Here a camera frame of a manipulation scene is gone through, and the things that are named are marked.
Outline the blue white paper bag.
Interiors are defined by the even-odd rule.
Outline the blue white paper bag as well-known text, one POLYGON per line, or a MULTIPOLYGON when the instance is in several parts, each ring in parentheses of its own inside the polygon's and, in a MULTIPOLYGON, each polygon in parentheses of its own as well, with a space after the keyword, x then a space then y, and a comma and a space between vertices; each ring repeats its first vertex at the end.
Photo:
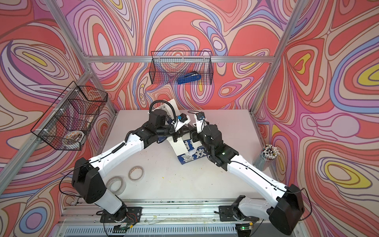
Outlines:
POLYGON ((200 142, 193 143, 188 134, 181 137, 184 141, 185 146, 187 147, 188 152, 181 156, 177 156, 178 161, 181 165, 188 164, 190 162, 206 158, 207 154, 200 142))

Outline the blue white bag with handles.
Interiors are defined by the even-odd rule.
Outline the blue white bag with handles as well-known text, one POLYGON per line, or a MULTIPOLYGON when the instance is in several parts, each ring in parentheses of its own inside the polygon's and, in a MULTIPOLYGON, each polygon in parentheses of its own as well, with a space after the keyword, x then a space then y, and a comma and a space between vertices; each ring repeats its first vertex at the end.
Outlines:
POLYGON ((174 119, 175 116, 179 116, 181 113, 180 113, 180 111, 178 109, 178 106, 176 104, 176 100, 175 99, 169 100, 168 103, 170 104, 170 106, 167 105, 167 104, 165 104, 165 103, 163 103, 160 106, 160 108, 163 109, 163 110, 165 110, 168 113, 168 115, 172 119, 174 119))

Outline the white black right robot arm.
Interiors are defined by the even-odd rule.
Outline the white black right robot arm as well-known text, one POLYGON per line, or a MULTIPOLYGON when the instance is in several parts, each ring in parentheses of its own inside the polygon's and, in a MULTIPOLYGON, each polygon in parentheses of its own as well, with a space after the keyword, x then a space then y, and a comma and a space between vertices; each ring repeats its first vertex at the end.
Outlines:
POLYGON ((250 164, 237 150, 224 143, 215 124, 189 126, 193 142, 200 142, 207 157, 216 166, 229 172, 255 189, 264 199, 254 200, 240 195, 230 206, 227 216, 236 221, 254 217, 269 220, 282 234, 291 235, 305 212, 302 192, 298 186, 276 181, 250 164))

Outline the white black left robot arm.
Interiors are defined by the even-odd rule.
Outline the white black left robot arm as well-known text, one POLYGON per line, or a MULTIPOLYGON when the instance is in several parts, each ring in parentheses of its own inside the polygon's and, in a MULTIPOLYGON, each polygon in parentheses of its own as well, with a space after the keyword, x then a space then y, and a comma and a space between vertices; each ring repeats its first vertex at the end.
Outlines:
POLYGON ((139 128, 131 130, 119 144, 104 153, 87 160, 76 161, 72 187, 86 203, 94 203, 120 222, 128 209, 125 203, 105 185, 104 178, 123 161, 158 142, 159 138, 172 137, 174 141, 189 132, 190 118, 175 111, 168 102, 163 103, 172 111, 149 108, 149 119, 139 128))

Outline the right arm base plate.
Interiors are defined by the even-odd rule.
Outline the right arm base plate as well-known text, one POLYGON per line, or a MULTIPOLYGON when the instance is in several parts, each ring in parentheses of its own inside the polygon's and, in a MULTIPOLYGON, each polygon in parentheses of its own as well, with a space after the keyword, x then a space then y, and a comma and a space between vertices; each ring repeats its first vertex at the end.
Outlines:
POLYGON ((252 223, 256 223, 260 220, 258 217, 245 216, 236 207, 232 207, 231 205, 221 205, 218 207, 218 211, 215 211, 215 213, 219 215, 221 222, 249 221, 252 223))

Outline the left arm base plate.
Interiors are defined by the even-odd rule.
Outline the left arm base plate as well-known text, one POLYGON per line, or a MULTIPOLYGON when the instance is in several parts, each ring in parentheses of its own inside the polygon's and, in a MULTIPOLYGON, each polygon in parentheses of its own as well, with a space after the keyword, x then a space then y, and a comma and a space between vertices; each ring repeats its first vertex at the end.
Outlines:
POLYGON ((122 207, 121 210, 115 214, 110 214, 106 210, 103 210, 101 212, 100 222, 136 224, 141 220, 142 210, 143 208, 140 206, 122 207))

